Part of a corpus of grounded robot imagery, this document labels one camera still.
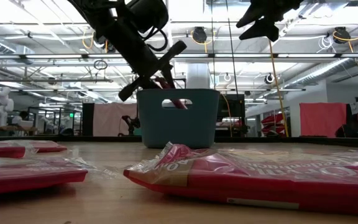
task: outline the red package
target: red package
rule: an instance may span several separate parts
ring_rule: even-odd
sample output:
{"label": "red package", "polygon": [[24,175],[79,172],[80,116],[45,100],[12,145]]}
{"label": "red package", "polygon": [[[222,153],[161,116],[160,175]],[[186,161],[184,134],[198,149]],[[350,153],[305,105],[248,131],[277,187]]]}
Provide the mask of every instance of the red package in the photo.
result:
{"label": "red package", "polygon": [[26,153],[60,152],[67,148],[53,141],[0,141],[0,157],[22,158]]}
{"label": "red package", "polygon": [[82,166],[60,157],[0,158],[0,194],[82,182],[87,172]]}
{"label": "red package", "polygon": [[167,144],[124,171],[157,192],[223,203],[358,214],[358,160],[283,151],[200,149]]}

